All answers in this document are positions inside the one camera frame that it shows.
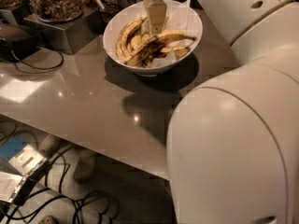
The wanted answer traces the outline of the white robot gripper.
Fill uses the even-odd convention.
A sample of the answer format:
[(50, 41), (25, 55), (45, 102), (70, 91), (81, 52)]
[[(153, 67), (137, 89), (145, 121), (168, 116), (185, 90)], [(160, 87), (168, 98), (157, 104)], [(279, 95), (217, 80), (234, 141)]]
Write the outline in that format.
[(153, 35), (159, 34), (164, 28), (167, 4), (164, 1), (143, 0), (144, 9), (149, 18), (149, 29)]

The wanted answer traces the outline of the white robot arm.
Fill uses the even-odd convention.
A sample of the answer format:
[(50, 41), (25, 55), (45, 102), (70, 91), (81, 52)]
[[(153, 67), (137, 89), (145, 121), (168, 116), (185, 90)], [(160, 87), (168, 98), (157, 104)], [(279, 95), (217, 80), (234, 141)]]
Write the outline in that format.
[(178, 224), (292, 224), (299, 3), (197, 0), (239, 66), (190, 91), (167, 134)]

